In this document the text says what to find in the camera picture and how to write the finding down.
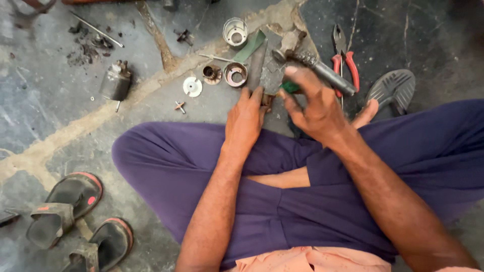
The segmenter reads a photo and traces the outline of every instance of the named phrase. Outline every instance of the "concrete floor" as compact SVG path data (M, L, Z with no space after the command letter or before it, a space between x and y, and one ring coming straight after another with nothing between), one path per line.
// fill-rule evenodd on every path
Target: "concrete floor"
M0 208L14 207L23 214L15 224L0 229L0 271L59 270L67 262L68 252L86 242L102 221L113 216L127 220L135 235L130 255L115 271L173 270L179 246L117 172L111 160L111 145L121 133L146 121L224 123L226 113L238 99L235 89L225 82L204 84L197 98L182 91L184 79L201 78L201 69L209 62L196 53L233 56L235 52L220 35L223 23L233 16L244 18L251 32L264 28L269 51L281 39L277 33L288 31L294 20L300 22L293 11L302 2L222 0L208 5L202 0L186 0L180 3L178 12L170 14L158 1L146 1L148 19L137 10L143 8L142 1L75 7L59 2L36 21L35 42L25 31L12 31L6 15L9 7L0 2ZM99 50L92 64L73 63L67 55L79 56L80 45L74 42L79 35L67 32L76 24L68 10L101 29L111 27L111 34L126 47L115 47L109 57ZM195 45L190 48L178 44L174 29L190 30ZM316 51L310 38L304 43ZM129 61L134 77L127 100L115 113L116 102L106 101L98 90L105 70L117 59ZM214 63L224 66L222 62ZM266 91L275 92L282 77L280 67L272 62L269 53L264 63L261 84ZM173 110L175 100L186 102L187 114ZM265 128L290 136L286 123L287 114L276 99ZM42 203L56 182L73 171L96 174L104 186L103 197L54 249L36 249L25 238L29 209ZM476 206L452 228L481 264L483 213ZM398 264L395 270L405 269Z

